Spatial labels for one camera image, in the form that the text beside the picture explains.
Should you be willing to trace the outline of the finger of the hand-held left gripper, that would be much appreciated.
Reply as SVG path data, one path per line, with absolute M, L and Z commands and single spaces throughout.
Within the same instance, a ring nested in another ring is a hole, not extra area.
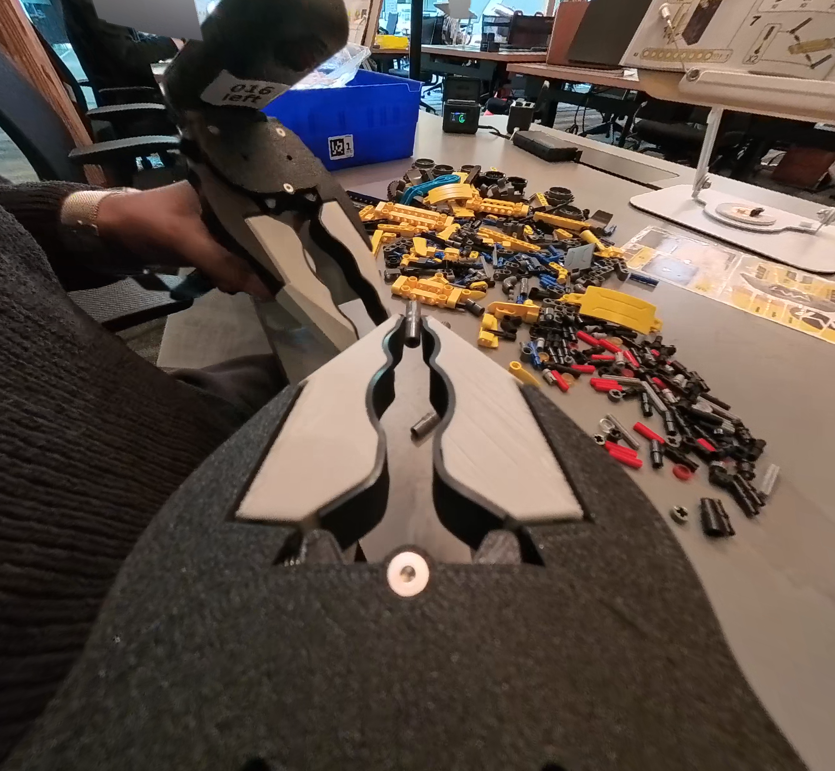
M 276 300 L 325 351 L 339 354 L 358 338 L 341 310 L 357 295 L 339 265 L 313 240 L 310 228 L 297 231 L 277 215 L 245 218 L 258 262 L 281 284 Z
M 359 301 L 369 321 L 391 316 L 387 289 L 359 212 L 343 188 L 322 190 L 321 208 L 311 217 L 317 275 L 337 306 Z

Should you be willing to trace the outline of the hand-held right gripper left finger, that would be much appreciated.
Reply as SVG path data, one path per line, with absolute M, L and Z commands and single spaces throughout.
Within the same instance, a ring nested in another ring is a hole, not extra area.
M 391 317 L 298 388 L 235 511 L 280 526 L 377 526 L 388 502 L 381 416 L 393 402 L 403 316 Z

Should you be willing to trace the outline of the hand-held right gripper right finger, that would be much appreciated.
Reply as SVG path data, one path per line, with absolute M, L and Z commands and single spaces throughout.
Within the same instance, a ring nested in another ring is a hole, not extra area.
M 434 318 L 423 319 L 433 503 L 443 524 L 580 521 L 582 505 L 528 403 L 529 385 Z

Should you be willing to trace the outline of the person's left forearm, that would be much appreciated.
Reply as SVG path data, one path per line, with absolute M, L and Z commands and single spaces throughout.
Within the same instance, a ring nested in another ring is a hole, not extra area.
M 75 192 L 91 191 L 86 184 L 68 182 L 12 183 L 1 178 L 1 206 L 38 244 L 60 285 L 77 292 L 110 285 L 114 278 L 94 269 L 63 242 L 60 211 Z

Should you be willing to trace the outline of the person's left hand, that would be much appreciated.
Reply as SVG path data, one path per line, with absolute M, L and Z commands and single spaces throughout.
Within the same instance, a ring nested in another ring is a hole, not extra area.
M 95 225 L 103 241 L 142 261 L 191 267 L 224 293 L 270 300 L 272 294 L 258 275 L 211 236 L 200 203 L 187 181 L 113 193 L 99 203 Z

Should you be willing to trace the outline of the pile of yellow blue building pieces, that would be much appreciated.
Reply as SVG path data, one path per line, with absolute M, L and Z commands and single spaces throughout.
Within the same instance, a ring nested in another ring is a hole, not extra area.
M 441 273 L 459 286 L 487 284 L 482 317 L 422 304 L 474 317 L 476 345 L 483 352 L 505 347 L 521 361 L 528 325 L 504 330 L 501 321 L 522 317 L 524 302 L 562 304 L 562 296 L 589 286 L 616 290 L 611 284 L 638 282 L 613 240 L 611 213 L 577 206 L 567 187 L 539 189 L 523 176 L 476 164 L 454 169 L 416 160 L 391 183 L 385 199 L 351 198 L 374 255 L 384 263 L 390 291 L 400 275 Z

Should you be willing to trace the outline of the clear plastic bag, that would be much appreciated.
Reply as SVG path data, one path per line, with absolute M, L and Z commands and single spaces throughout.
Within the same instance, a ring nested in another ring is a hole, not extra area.
M 362 69 L 371 55 L 370 47 L 348 43 L 344 48 L 317 66 L 291 90 L 316 90 L 346 86 Z

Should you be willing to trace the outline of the blue plastic bin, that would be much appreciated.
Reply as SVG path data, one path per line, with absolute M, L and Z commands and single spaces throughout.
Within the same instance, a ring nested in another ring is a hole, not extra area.
M 341 87 L 293 88 L 263 113 L 293 132 L 329 171 L 409 157 L 422 84 L 359 69 Z

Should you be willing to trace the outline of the black office chair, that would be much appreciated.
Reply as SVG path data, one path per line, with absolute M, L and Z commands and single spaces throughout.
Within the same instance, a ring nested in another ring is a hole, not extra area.
M 119 138 L 175 133 L 175 125 L 159 86 L 105 87 L 96 90 L 97 106 L 85 122 L 106 122 Z
M 74 148 L 62 119 L 13 60 L 1 52 L 1 127 L 42 181 L 86 182 L 84 167 L 100 167 L 117 185 L 131 185 L 140 156 L 176 150 L 170 136 L 115 139 Z M 71 292 L 73 301 L 111 332 L 189 308 L 204 292 L 198 273 L 148 270 L 115 284 Z

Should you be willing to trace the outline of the yellow curved panel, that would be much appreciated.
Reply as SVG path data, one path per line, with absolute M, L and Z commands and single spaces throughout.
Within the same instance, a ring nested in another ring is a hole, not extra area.
M 582 316 L 610 322 L 642 335 L 660 333 L 663 321 L 655 306 L 637 297 L 601 286 L 589 286 L 584 293 L 568 293 L 559 299 L 576 307 Z

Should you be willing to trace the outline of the metal mesh wrist band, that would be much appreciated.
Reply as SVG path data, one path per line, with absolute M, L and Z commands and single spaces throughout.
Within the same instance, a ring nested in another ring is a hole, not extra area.
M 98 234 L 99 208 L 110 197 L 132 192 L 131 189 L 76 191 L 62 202 L 60 222 L 68 230 Z

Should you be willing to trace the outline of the wooden desk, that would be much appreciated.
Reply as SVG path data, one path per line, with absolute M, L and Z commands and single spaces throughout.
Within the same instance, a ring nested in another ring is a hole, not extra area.
M 417 74 L 409 73 L 407 49 L 383 49 L 373 47 L 369 61 L 382 74 L 411 77 L 414 80 L 438 86 L 449 77 L 466 77 L 480 83 L 479 102 L 496 94 L 506 80 L 510 64 L 544 64 L 547 53 L 535 50 L 499 50 L 485 52 L 479 46 L 423 45 Z

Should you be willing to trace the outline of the flat black power brick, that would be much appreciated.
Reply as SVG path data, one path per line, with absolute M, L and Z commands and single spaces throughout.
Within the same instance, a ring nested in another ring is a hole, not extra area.
M 549 164 L 579 163 L 583 154 L 581 149 L 536 130 L 517 130 L 510 141 L 516 148 Z

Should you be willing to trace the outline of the white document stand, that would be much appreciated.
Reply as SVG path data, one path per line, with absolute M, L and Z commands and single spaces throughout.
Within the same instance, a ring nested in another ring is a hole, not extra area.
M 710 112 L 693 179 L 638 194 L 631 199 L 631 205 L 749 254 L 812 275 L 833 275 L 833 208 L 775 195 L 767 198 L 757 187 L 722 179 L 709 171 L 724 110 L 752 111 L 800 121 L 832 121 L 833 82 L 749 74 L 725 65 L 696 65 L 679 73 L 640 67 L 637 73 L 640 86 L 650 96 L 688 99 L 708 107 Z M 714 206 L 724 201 L 767 207 L 778 221 L 766 231 L 719 221 L 711 214 Z

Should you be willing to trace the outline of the small white disc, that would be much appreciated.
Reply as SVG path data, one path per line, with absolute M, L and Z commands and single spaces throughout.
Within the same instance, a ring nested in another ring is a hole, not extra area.
M 767 207 L 737 201 L 716 204 L 711 215 L 719 221 L 754 231 L 766 231 L 778 221 L 777 216 L 770 213 Z

